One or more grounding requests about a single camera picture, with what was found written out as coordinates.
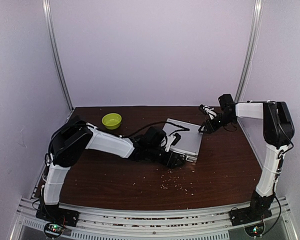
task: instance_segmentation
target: metal frame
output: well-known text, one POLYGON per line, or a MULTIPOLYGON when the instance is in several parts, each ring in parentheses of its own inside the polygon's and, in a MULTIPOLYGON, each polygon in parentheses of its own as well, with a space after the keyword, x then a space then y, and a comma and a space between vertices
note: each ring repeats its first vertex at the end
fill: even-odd
POLYGON ((61 62, 60 62, 60 57, 59 57, 59 52, 58 52, 57 42, 56 42, 56 36, 55 36, 55 30, 54 30, 51 9, 50 9, 50 0, 42 0, 42 4, 43 4, 44 17, 45 17, 48 32, 49 32, 50 43, 51 43, 51 47, 52 47, 53 60, 54 60, 56 72, 58 74, 59 82, 61 85, 61 89, 62 89, 64 98, 66 100, 67 106, 68 106, 69 110, 72 111, 74 109, 74 106, 71 102, 69 91, 68 91, 67 84, 65 81, 64 72, 61 67, 61 62))
POLYGON ((257 41, 260 32, 261 14, 262 14, 263 5, 264 5, 264 0, 255 0, 248 48, 245 55, 240 82, 234 99, 236 103, 242 100, 245 93, 248 78, 250 75, 250 70, 252 67, 251 61, 257 47, 257 41))
MULTIPOLYGON (((23 226, 42 230, 45 221, 36 218, 32 207, 35 199, 22 198, 10 240, 18 240, 23 226)), ((298 240, 291 220, 291 212, 285 197, 280 198, 283 222, 290 240, 298 240)), ((195 240, 229 239, 228 231, 242 228, 233 227, 228 212, 234 208, 249 206, 249 202, 226 206, 166 211, 111 210, 60 204, 62 208, 80 213, 77 227, 67 227, 64 237, 70 239, 115 239, 115 240, 195 240)), ((271 205, 275 219, 279 214, 279 205, 271 205)))

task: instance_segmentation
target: robotic arm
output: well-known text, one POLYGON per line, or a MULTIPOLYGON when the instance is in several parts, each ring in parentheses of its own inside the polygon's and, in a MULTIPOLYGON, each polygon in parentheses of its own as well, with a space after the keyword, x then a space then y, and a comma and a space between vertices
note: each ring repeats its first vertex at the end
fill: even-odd
POLYGON ((247 224, 271 217, 269 208, 276 196, 276 186, 282 172, 285 154, 295 134, 287 104, 283 101, 234 103, 230 94, 224 94, 218 100, 223 113, 216 113, 208 106, 199 107, 200 111, 210 117, 201 125, 199 132, 212 134, 227 124, 236 123, 237 118, 261 119, 266 142, 264 166, 259 183, 252 193, 250 207, 230 211, 232 225, 247 224))
MULTIPOLYGON (((171 122, 178 131, 188 128, 171 122)), ((133 161, 150 160, 168 168, 182 166, 186 156, 170 150, 181 139, 174 132, 167 136, 150 126, 145 134, 137 136, 113 135, 83 121, 79 116, 69 120, 51 137, 45 157, 46 169, 41 186, 40 205, 36 217, 58 224, 76 226, 79 213, 59 208, 59 197, 68 171, 77 163, 85 149, 99 150, 133 161)))

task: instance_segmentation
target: wooden table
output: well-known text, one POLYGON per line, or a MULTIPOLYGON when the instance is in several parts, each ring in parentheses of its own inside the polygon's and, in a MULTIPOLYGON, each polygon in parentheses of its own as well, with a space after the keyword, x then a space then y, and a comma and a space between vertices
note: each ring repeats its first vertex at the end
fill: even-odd
MULTIPOLYGON (((72 116, 80 115, 102 127, 101 119, 108 113, 122 116, 122 125, 113 131, 122 135, 167 118, 198 125, 206 119, 197 107, 186 106, 78 107, 72 116)), ((222 206, 249 201, 260 176, 258 161, 237 126, 235 132, 219 129, 205 134, 197 163, 187 162, 173 170, 158 163, 86 150, 69 171, 60 202, 153 211, 222 206)))

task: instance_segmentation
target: green bowl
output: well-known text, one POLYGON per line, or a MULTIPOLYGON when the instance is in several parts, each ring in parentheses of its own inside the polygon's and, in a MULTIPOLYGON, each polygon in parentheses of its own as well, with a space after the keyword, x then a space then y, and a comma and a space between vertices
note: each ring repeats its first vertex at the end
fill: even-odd
POLYGON ((117 129, 122 117, 118 113, 109 113, 102 118, 102 124, 109 130, 117 129))

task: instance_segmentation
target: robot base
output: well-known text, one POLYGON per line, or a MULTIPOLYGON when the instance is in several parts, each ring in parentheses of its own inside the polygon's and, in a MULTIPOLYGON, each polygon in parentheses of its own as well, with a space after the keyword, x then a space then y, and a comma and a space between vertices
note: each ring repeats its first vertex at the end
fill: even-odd
MULTIPOLYGON (((242 224, 249 224, 255 221, 261 220, 261 217, 257 217, 254 219, 250 219, 248 215, 251 213, 251 207, 245 207, 241 209, 235 209, 231 210, 229 212, 230 220, 232 223, 232 226, 238 226, 242 224)), ((272 216, 272 213, 270 210, 264 211, 264 219, 269 218, 272 216)))
POLYGON ((78 218, 79 218, 79 212, 74 211, 74 210, 69 210, 69 209, 64 209, 64 208, 57 208, 55 211, 49 211, 47 212, 44 210, 45 208, 42 208, 43 211, 38 210, 36 212, 35 217, 38 219, 42 219, 48 222, 53 222, 56 223, 60 226, 66 225, 70 227, 76 227, 78 218))

